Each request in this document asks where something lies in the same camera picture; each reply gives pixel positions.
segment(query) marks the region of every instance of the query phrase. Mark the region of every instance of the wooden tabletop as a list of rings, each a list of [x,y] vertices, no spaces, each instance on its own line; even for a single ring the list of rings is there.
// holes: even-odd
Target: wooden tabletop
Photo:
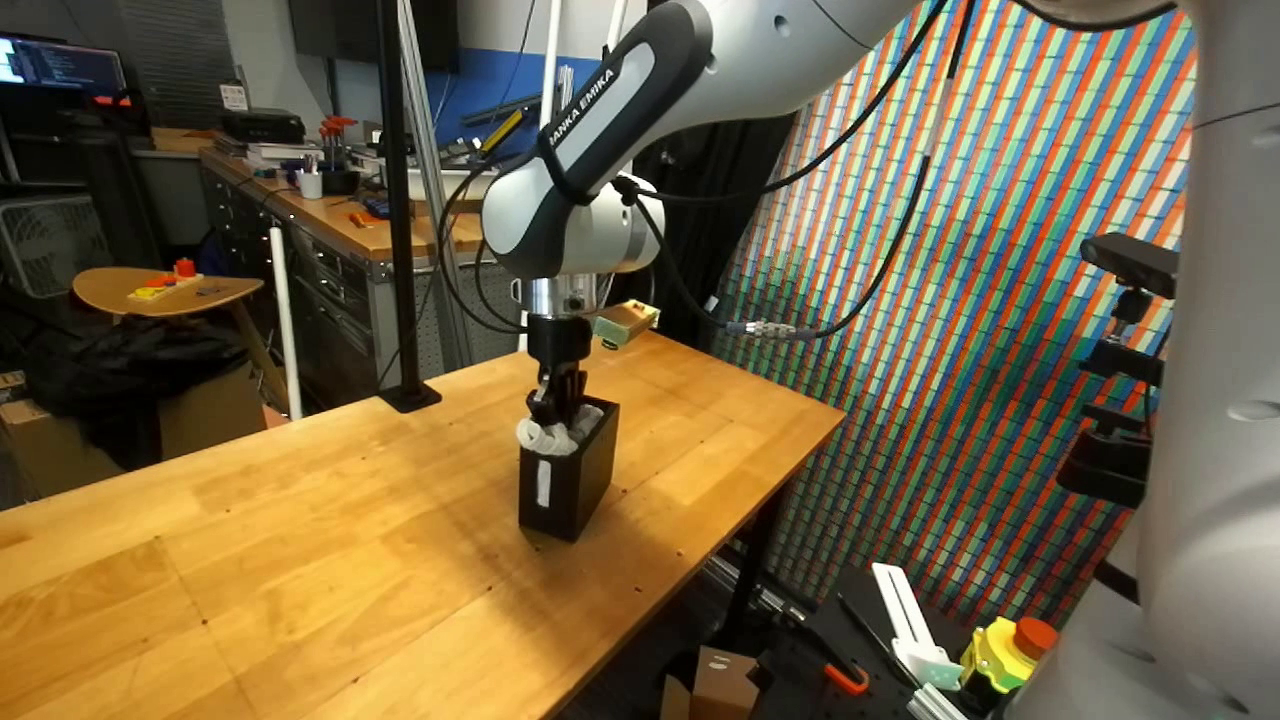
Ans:
[[[187,278],[174,290],[150,290],[163,269],[88,269],[77,274],[72,293],[107,318],[199,318],[237,303],[266,290],[255,278]]]
[[[842,426],[658,331],[597,347],[617,477],[517,523],[527,356],[0,512],[0,716],[545,716]]]
[[[352,198],[322,198],[310,202],[283,182],[255,176],[242,155],[230,153],[204,153],[199,165],[230,182],[232,190],[255,198],[272,212],[297,216],[311,231],[322,231],[328,246],[339,246],[364,262],[391,262],[391,225],[370,216],[370,208]],[[428,208],[418,206],[411,212],[411,254],[428,254],[436,242],[436,230],[428,222]],[[456,254],[474,258],[481,247],[481,212],[465,208],[454,216],[454,246]]]

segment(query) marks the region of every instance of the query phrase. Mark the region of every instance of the dotted pattern wall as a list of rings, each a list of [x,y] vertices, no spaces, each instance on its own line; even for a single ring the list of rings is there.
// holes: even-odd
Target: dotted pattern wall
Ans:
[[[760,206],[723,282],[731,318],[829,323],[864,293],[933,176],[905,254],[864,318],[823,343],[717,336],[717,352],[848,414],[794,484],[774,573],[822,600],[868,559],[905,565],[951,618],[1060,622],[1124,512],[1056,489],[1083,403],[1144,414],[1129,382],[1077,370],[1107,331],[1116,285],[1081,242],[1134,231],[1176,247],[1193,153],[1196,42],[1180,13],[1124,34],[1060,34],[1015,3],[941,15],[877,121]],[[822,97],[783,167],[816,155],[883,83],[920,27],[898,27]],[[1158,347],[1167,309],[1129,336]]]

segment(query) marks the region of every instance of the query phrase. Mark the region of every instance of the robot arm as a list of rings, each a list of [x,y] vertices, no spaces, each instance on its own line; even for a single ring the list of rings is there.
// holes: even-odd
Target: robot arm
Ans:
[[[533,162],[484,198],[484,235],[527,290],[535,426],[572,426],[599,274],[638,274],[662,246],[609,182],[652,140],[717,121],[783,118],[842,80],[916,0],[675,0],[603,58],[541,131]]]

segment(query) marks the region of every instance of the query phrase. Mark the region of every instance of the cabinet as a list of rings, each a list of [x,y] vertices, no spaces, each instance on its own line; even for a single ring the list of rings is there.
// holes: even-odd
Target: cabinet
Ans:
[[[272,282],[266,235],[272,225],[283,231],[293,331],[310,414],[373,398],[399,382],[391,266],[379,247],[379,235],[387,235],[383,225],[364,230],[362,235],[337,230],[331,216],[350,222],[362,206],[297,202],[293,190],[255,182],[223,155],[204,162],[204,198],[216,231],[204,266],[222,274]],[[425,378],[517,347],[512,330],[495,331],[456,311],[446,278],[425,258],[418,258],[411,282]],[[465,266],[459,298],[476,318],[488,302],[510,323],[517,323],[510,285],[512,282],[499,266]],[[260,293],[260,303],[255,319],[266,323],[270,343],[279,343],[272,293]]]

